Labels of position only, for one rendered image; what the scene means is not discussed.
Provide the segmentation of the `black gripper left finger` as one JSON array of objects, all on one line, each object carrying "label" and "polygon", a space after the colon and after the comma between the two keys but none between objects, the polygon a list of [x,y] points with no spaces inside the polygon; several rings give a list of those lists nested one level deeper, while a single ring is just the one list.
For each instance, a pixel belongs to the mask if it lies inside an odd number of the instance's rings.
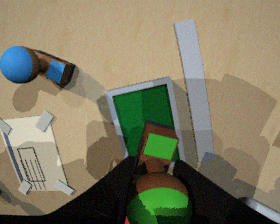
[{"label": "black gripper left finger", "polygon": [[127,156],[94,186],[54,212],[44,216],[0,214],[0,224],[125,224],[134,168],[135,157]]}]

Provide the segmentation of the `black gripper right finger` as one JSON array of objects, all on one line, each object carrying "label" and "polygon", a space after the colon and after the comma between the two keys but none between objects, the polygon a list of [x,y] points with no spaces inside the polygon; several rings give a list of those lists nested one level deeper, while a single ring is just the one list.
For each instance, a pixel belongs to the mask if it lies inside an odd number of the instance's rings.
[{"label": "black gripper right finger", "polygon": [[192,216],[187,224],[279,224],[247,207],[182,159],[175,159],[174,176],[190,193]]}]

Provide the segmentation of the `white card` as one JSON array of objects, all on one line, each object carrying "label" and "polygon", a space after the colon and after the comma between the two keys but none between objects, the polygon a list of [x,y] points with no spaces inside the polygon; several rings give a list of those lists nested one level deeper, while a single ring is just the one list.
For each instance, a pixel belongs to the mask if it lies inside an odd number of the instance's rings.
[{"label": "white card", "polygon": [[61,167],[50,112],[41,116],[0,119],[0,133],[11,159],[20,188],[17,191],[64,191],[70,196],[69,187]]}]

